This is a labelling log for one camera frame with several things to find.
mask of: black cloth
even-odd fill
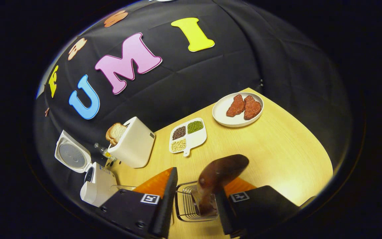
[[[88,41],[71,61],[67,61],[68,51],[76,40],[63,49],[56,62],[54,98],[46,87],[36,100],[35,141],[44,168],[61,193],[86,212],[91,213],[93,206],[79,197],[85,174],[54,158],[63,129],[103,165],[105,159],[92,145],[107,144],[105,132],[113,123],[137,116],[157,131],[247,87],[301,121],[326,149],[334,168],[345,156],[352,117],[343,83],[328,57],[290,24],[240,1],[141,1],[124,10],[129,13],[124,20],[105,28],[103,19],[78,36],[77,40]],[[170,25],[187,17],[200,20],[198,25],[214,40],[214,47],[188,50],[185,35]],[[134,81],[123,79],[126,89],[114,95],[95,64],[106,54],[121,58],[122,42],[137,32],[143,33],[143,42],[163,62],[148,73],[135,74]],[[85,74],[100,98],[100,109],[91,120],[83,119],[68,103],[76,90],[89,106],[89,98],[77,89]],[[44,117],[47,107],[50,111]]]

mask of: blue letter u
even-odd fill
[[[92,89],[91,85],[88,83],[88,75],[84,75],[78,83],[78,88],[83,89],[86,95],[91,99],[91,106],[86,108],[78,98],[78,92],[73,91],[70,94],[69,104],[75,108],[75,110],[81,115],[84,119],[92,119],[97,115],[98,110],[100,109],[100,99],[98,98],[97,93]]]

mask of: open lid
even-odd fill
[[[57,141],[55,158],[71,170],[83,173],[92,166],[91,153],[66,131],[62,131]]]

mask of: foam letter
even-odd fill
[[[171,23],[172,26],[179,27],[190,42],[188,50],[194,52],[204,50],[215,45],[213,40],[210,40],[204,35],[204,32],[198,26],[198,18],[182,18]]]
[[[105,55],[95,65],[95,69],[101,70],[113,86],[113,94],[119,94],[126,88],[126,81],[120,80],[116,74],[129,80],[135,79],[132,61],[135,61],[138,66],[138,74],[147,73],[162,62],[160,56],[154,56],[148,50],[141,37],[141,32],[136,33],[123,42],[122,59]]]
[[[78,83],[78,88],[83,89],[86,95],[91,99],[91,106],[86,108],[78,98],[78,92],[73,91],[70,94],[69,104],[75,108],[75,110],[81,115],[84,119],[92,119],[97,114],[100,109],[100,99],[98,98],[97,93],[92,89],[91,85],[88,83],[88,75],[84,75]]]
[[[82,47],[85,45],[86,41],[85,38],[80,39],[76,44],[69,50],[69,56],[67,57],[67,60],[71,60],[73,56],[76,55],[78,50],[82,49]]]
[[[112,15],[104,21],[104,27],[112,26],[113,24],[123,20],[123,18],[126,18],[127,15],[128,13],[124,10]]]
[[[58,65],[56,65],[56,68],[54,68],[53,74],[51,74],[50,80],[48,80],[48,83],[50,84],[51,89],[51,98],[54,98],[54,93],[56,92],[57,85],[55,82],[57,81],[57,73]]]

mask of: white toaster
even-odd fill
[[[108,152],[132,168],[144,167],[150,158],[155,134],[137,117],[126,121],[127,126],[119,142],[108,147]]]

